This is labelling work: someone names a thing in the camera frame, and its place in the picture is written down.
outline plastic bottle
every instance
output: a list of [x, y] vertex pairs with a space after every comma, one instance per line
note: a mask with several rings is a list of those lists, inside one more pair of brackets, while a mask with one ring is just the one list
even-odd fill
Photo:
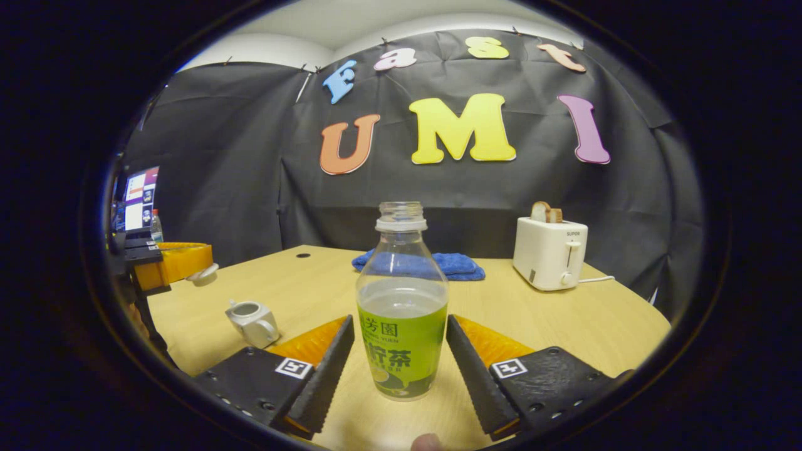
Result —
[[153, 220], [151, 221], [151, 238], [155, 242], [163, 242], [164, 234], [161, 231], [161, 220], [159, 219], [159, 209], [153, 209]]
[[381, 239], [357, 280], [363, 341], [376, 388], [415, 400], [437, 373], [448, 280], [423, 243], [420, 202], [383, 202]]

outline computer monitor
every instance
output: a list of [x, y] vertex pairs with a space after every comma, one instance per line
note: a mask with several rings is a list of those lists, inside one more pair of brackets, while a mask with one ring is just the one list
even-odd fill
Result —
[[156, 178], [159, 166], [128, 176], [120, 208], [124, 220], [119, 224], [126, 233], [149, 230], [153, 221], [153, 201], [156, 198]]

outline wooden table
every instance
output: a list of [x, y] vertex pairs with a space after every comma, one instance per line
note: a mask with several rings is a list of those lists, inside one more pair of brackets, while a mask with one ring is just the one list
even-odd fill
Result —
[[[296, 257], [302, 253], [311, 255]], [[351, 314], [354, 346], [315, 443], [333, 450], [407, 451], [418, 435], [434, 432], [449, 450], [490, 445], [445, 340], [437, 379], [422, 400], [395, 402], [374, 388], [358, 326], [358, 273], [350, 264], [361, 253], [299, 246], [219, 270], [207, 286], [173, 283], [171, 291], [149, 299], [156, 329], [179, 368], [195, 376], [247, 345], [225, 316], [229, 299], [267, 305], [282, 334], [279, 343]], [[607, 376], [636, 368], [669, 331], [657, 310], [614, 280], [542, 293], [515, 271], [511, 260], [476, 262], [487, 278], [450, 282], [449, 313], [536, 350], [563, 347]], [[581, 278], [603, 275], [585, 264]]]

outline blue letter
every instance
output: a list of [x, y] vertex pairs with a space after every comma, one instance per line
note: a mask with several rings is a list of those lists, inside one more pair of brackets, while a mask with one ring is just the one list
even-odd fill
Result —
[[323, 86], [327, 86], [331, 90], [332, 105], [336, 104], [338, 100], [345, 94], [348, 94], [348, 91], [354, 87], [353, 83], [346, 83], [346, 81], [354, 79], [354, 71], [350, 69], [353, 66], [356, 66], [356, 61], [349, 59], [323, 82]]

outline white cup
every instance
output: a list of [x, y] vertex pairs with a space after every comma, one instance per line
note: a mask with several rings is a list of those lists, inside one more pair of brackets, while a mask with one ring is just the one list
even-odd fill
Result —
[[276, 319], [267, 306], [254, 301], [231, 302], [225, 311], [234, 328], [254, 347], [263, 348], [279, 337]]

